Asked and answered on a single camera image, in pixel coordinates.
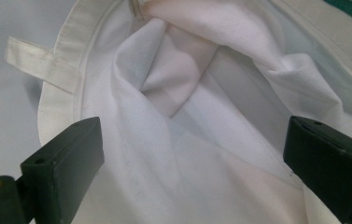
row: black plastic clip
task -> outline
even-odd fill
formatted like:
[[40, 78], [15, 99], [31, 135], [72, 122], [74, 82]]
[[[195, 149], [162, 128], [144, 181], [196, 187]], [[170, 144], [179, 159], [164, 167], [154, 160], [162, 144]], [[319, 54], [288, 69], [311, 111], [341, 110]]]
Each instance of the black plastic clip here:
[[103, 163], [100, 120], [71, 125], [21, 164], [17, 181], [0, 176], [0, 223], [71, 223]]
[[284, 161], [342, 223], [352, 223], [352, 138], [292, 117]]

